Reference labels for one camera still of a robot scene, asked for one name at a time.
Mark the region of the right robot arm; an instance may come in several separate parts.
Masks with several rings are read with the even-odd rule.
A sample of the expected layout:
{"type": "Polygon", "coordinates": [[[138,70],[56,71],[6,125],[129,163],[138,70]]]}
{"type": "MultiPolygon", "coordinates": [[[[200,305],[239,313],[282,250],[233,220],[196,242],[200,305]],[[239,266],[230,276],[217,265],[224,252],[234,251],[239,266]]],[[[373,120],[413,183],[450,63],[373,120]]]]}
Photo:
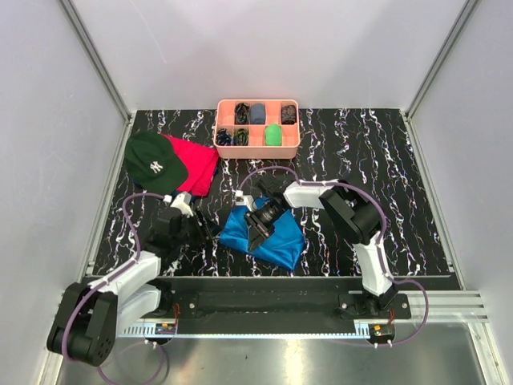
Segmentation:
{"type": "Polygon", "coordinates": [[[386,217],[367,191],[344,180],[298,180],[286,188],[261,181],[257,186],[269,199],[261,208],[256,207],[251,196],[236,192],[236,204],[248,208],[244,220],[250,251],[275,234],[275,222],[291,209],[323,209],[335,230],[356,252],[363,288],[361,297],[355,301],[356,309],[374,318],[391,311],[397,288],[383,245],[386,217]]]}

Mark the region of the bright blue napkin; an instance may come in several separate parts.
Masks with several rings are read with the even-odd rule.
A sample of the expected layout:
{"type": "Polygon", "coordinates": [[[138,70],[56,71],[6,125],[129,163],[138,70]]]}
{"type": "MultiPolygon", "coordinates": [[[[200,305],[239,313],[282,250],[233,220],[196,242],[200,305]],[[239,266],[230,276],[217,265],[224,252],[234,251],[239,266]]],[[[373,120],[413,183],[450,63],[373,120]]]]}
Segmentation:
{"type": "Polygon", "coordinates": [[[272,265],[294,270],[303,252],[305,239],[291,211],[287,210],[280,216],[273,224],[273,235],[254,251],[248,248],[248,225],[244,219],[247,212],[248,208],[241,205],[232,209],[220,233],[219,243],[272,265]]]}

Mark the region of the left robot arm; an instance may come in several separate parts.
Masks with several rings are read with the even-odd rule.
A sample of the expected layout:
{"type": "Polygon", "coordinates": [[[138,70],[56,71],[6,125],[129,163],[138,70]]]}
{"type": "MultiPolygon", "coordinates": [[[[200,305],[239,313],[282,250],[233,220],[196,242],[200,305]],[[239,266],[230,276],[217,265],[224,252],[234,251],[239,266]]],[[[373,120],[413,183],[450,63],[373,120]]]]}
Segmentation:
{"type": "Polygon", "coordinates": [[[199,209],[192,216],[169,209],[143,239],[139,259],[129,259],[105,278],[75,282],[64,291],[46,340],[49,351],[100,366],[116,338],[133,322],[175,310],[172,286],[160,279],[162,264],[185,246],[205,247],[221,227],[199,209]]]}

